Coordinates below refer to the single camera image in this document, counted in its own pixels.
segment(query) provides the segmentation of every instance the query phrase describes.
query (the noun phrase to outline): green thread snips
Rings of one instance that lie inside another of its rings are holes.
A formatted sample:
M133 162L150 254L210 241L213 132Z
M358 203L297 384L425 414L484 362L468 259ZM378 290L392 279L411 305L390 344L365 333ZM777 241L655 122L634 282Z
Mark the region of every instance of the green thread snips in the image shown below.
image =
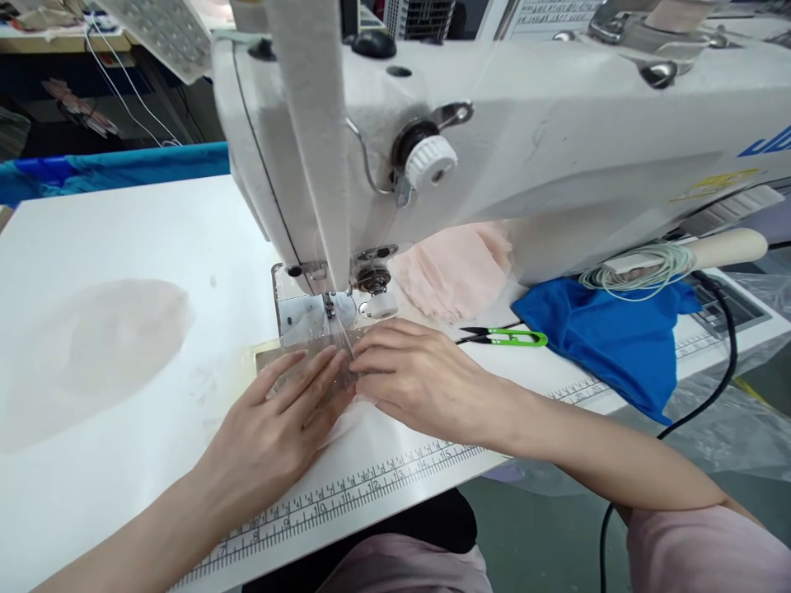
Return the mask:
M520 331L518 329L503 328L460 328L461 331L470 332L474 336L463 338L464 342L487 343L493 346L528 346L529 348L540 348L549 343L549 339L541 332ZM505 339L490 338L490 335L502 335ZM527 336L528 340L519 339L518 336Z

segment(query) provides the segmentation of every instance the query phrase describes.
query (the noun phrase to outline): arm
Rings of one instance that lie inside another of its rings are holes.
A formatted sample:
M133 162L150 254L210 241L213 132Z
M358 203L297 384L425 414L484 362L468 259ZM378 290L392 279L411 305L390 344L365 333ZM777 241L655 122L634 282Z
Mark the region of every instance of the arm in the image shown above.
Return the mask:
M329 347L267 399L305 351L268 365L231 407L198 464L143 513L34 593L161 593L223 536L275 504L319 455L352 394L317 408L344 363Z
M111 537L34 589L166 591L228 533L187 474Z
M740 506L660 441L484 371L444 334L406 320L380 322L354 349L358 390L421 432L558 465L628 508L680 511Z

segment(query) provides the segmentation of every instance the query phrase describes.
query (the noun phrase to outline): ruler markings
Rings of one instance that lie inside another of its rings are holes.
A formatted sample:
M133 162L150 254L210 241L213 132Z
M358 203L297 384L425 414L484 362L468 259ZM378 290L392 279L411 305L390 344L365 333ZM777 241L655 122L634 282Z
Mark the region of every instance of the ruler markings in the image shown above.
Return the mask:
M677 342L676 358L682 359L718 341L707 333ZM585 407L610 391L612 389L607 384L588 377L547 395ZM457 445L437 439L325 484L310 493L280 502L232 531L198 566L184 575L174 589L324 525L327 521L339 519L348 512L484 452L485 449L478 446Z

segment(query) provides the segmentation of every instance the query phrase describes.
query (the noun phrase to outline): pink fabric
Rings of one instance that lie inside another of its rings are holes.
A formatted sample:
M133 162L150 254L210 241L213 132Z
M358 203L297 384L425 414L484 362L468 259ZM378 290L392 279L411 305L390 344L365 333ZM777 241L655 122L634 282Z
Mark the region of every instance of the pink fabric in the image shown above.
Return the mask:
M791 592L791 550L725 507L635 510L626 544L635 593Z
M492 593L478 546L450 553L407 535L374 535L352 549L318 593Z
M450 323L469 320L505 287L511 271L507 235L502 222L454 226L397 255L388 267L424 315Z
M634 593L791 593L791 550L724 507L632 513ZM491 593L478 547L454 554L406 535L352 549L318 593Z

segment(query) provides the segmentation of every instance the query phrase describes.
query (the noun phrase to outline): blue logo text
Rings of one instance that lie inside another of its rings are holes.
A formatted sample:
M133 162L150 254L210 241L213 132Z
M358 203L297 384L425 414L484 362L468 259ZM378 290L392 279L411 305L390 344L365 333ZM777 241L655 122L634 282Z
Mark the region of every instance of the blue logo text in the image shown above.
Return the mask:
M791 126L780 132L771 140L762 138L761 140L751 144L746 150L742 151L739 156L752 156L756 154L763 154L764 152L780 152L789 150L791 148Z

